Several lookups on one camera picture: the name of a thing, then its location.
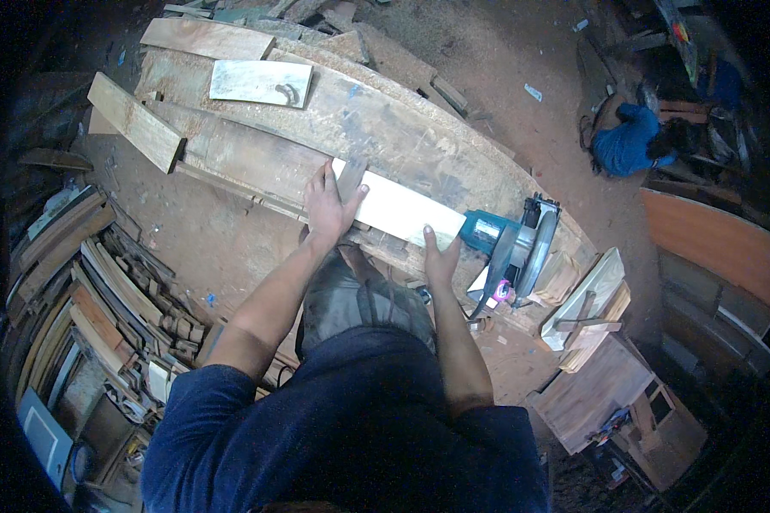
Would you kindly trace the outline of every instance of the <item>man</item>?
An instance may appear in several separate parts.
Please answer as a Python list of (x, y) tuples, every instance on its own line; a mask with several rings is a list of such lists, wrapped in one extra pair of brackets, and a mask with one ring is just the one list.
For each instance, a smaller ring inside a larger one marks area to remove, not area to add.
[[(459, 238), (440, 252), (425, 228), (435, 335), (419, 296), (377, 278), (358, 249), (348, 279), (336, 245), (367, 192), (342, 205), (330, 161), (308, 183), (299, 248), (237, 309), (206, 364), (172, 385), (144, 463), (148, 511), (548, 508), (527, 412), (493, 405), (453, 293)], [(255, 403), (303, 299), (303, 362)]]
[(697, 137), (687, 120), (673, 118), (662, 127), (649, 108), (625, 103), (616, 94), (602, 104), (590, 133), (594, 173), (629, 177), (643, 169), (669, 166), (678, 155), (696, 151)]

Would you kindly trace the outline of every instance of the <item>dirt floor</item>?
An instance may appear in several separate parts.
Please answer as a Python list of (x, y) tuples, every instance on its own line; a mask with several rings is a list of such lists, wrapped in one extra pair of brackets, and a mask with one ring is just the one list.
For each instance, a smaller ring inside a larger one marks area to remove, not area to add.
[[(488, 119), (473, 121), (473, 126), (515, 151), (520, 173), (531, 171), (599, 251), (619, 248), (632, 290), (626, 332), (642, 342), (656, 340), (657, 255), (647, 237), (639, 197), (644, 176), (594, 177), (589, 157), (578, 143), (576, 122), (581, 115), (590, 115), (588, 98), (600, 95), (583, 88), (587, 81), (577, 67), (576, 48), (582, 34), (571, 27), (585, 18), (579, 4), (563, 0), (356, 3), (357, 21), (384, 31), (436, 67), (468, 98), (469, 110), (489, 114)], [(69, 45), (52, 54), (49, 67), (101, 70), (133, 91), (143, 58), (139, 37), (148, 22), (160, 15), (162, 5), (126, 1), (82, 9), (78, 25), (68, 35)], [(540, 91), (542, 101), (526, 93), (524, 84)], [(88, 119), (83, 126), (88, 126)], [(296, 246), (301, 227), (297, 221), (252, 208), (248, 200), (183, 174), (166, 176), (121, 136), (80, 136), (71, 150), (91, 158), (95, 171), (87, 181), (113, 191), (142, 227), (143, 244), (174, 269), (189, 298), (211, 318), (231, 313)], [(104, 171), (111, 155), (119, 188)], [(477, 344), (489, 366), (498, 404), (524, 405), (525, 396), (546, 383), (557, 368), (558, 354), (542, 350), (529, 337), (502, 325), (483, 334)], [(542, 421), (535, 414), (532, 417), (540, 448), (561, 450)]]

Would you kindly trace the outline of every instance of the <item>workbench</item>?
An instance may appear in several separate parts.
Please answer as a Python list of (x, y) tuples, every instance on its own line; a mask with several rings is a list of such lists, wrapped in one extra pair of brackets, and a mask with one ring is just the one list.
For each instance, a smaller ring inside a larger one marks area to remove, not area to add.
[[(177, 171), (305, 220), (302, 190), (327, 157), (369, 159), (369, 170), (450, 209), (482, 209), (519, 218), (536, 181), (479, 132), (414, 91), (367, 67), (317, 47), (278, 38), (268, 60), (314, 66), (304, 109), (218, 101), (208, 97), (214, 59), (165, 48), (148, 50), (136, 97), (152, 91), (149, 108), (188, 138)], [(274, 237), (273, 233), (257, 234)], [(374, 229), (355, 227), (351, 241), (394, 268), (424, 278), (424, 251)], [(596, 249), (563, 212), (551, 251), (566, 251), (586, 271)], [(453, 286), (465, 291), (486, 262), (464, 248)], [(552, 313), (537, 304), (494, 317), (531, 336)]]

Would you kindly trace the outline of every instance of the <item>hand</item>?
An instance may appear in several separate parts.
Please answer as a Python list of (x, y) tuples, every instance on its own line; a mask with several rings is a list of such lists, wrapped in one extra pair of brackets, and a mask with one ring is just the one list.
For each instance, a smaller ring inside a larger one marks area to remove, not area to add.
[(453, 272), (459, 263), (459, 250), (462, 248), (462, 239), (456, 236), (451, 245), (442, 252), (436, 244), (436, 233), (430, 225), (425, 225), (425, 276), (428, 277), (428, 288), (431, 294), (434, 290), (443, 290), (444, 287), (452, 288)]
[(308, 238), (323, 243), (328, 249), (337, 244), (354, 221), (359, 204), (368, 194), (368, 186), (359, 186), (348, 203), (342, 204), (337, 190), (337, 177), (325, 161), (314, 178), (305, 186), (305, 211), (308, 212)]

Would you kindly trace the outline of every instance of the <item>person in blue shirt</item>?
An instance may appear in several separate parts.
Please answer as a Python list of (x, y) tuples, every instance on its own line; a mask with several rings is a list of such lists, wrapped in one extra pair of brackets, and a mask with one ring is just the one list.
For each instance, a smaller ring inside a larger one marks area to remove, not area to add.
[[(493, 404), (453, 292), (462, 241), (440, 251), (424, 229), (434, 329), (419, 295), (338, 250), (367, 192), (341, 204), (330, 161), (310, 180), (299, 247), (172, 385), (140, 479), (148, 511), (549, 510), (527, 411)], [(299, 368), (255, 401), (301, 304)]]
[(697, 149), (697, 131), (689, 121), (672, 118), (660, 125), (653, 111), (616, 94), (599, 109), (591, 134), (595, 173), (629, 177), (637, 171), (661, 168), (680, 154)]

